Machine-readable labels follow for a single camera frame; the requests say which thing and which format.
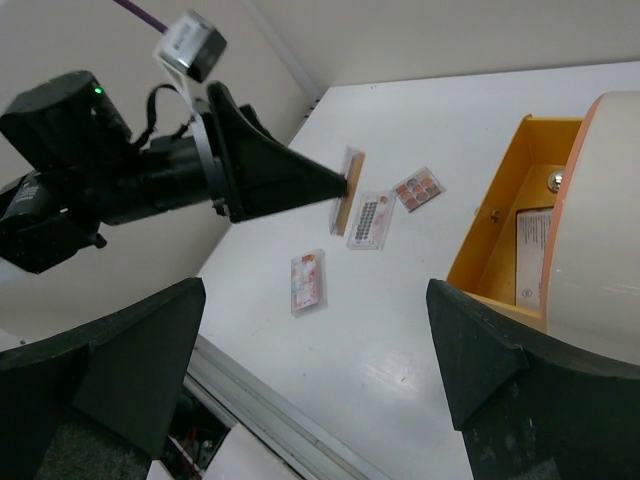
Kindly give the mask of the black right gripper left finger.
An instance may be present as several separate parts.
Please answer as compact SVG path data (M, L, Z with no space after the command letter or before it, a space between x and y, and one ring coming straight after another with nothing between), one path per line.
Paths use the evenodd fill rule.
M206 301L182 280L1 354L4 479L144 479L163 453Z

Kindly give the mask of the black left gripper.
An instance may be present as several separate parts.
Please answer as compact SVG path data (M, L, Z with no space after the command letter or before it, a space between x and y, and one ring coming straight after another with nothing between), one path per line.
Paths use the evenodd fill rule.
M151 140L130 182L131 220L212 199L218 215L240 223L346 195L343 174L275 140L253 107L238 106L226 85L210 84L207 97L212 159L205 172L195 140L184 135L187 124Z

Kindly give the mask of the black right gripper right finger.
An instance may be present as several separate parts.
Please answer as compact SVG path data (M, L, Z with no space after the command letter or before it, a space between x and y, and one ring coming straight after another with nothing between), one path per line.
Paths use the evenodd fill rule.
M426 305L476 479L636 479L639 368L574 347L437 279Z

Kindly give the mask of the square four-shade eyeshadow palette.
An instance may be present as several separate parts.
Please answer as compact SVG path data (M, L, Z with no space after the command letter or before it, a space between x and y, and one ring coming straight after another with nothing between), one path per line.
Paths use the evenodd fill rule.
M342 173L346 179L347 191L345 196L334 199L331 206L329 232L333 236L345 235L365 158L366 154L363 151L351 146L346 147Z

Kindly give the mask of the cream cylindrical drawer organizer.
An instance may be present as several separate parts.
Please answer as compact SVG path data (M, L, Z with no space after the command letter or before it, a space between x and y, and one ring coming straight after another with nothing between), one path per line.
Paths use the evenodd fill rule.
M639 94L601 95L569 154L541 283L549 335L639 362Z

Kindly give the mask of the orange drawer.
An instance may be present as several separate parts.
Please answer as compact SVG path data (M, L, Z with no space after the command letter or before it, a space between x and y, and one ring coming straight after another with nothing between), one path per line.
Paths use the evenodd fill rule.
M547 180L566 166L582 120L525 116L451 266L446 281L497 312L541 332L537 307L516 304L517 213L551 208Z

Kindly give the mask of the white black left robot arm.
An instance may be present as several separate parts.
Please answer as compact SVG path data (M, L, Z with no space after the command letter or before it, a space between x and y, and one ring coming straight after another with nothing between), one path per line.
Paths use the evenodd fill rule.
M31 171L1 191L1 257L41 274L117 226L203 202L240 223L343 198L346 177L289 149L208 85L176 133L134 137L89 71L71 71L14 98L1 132Z

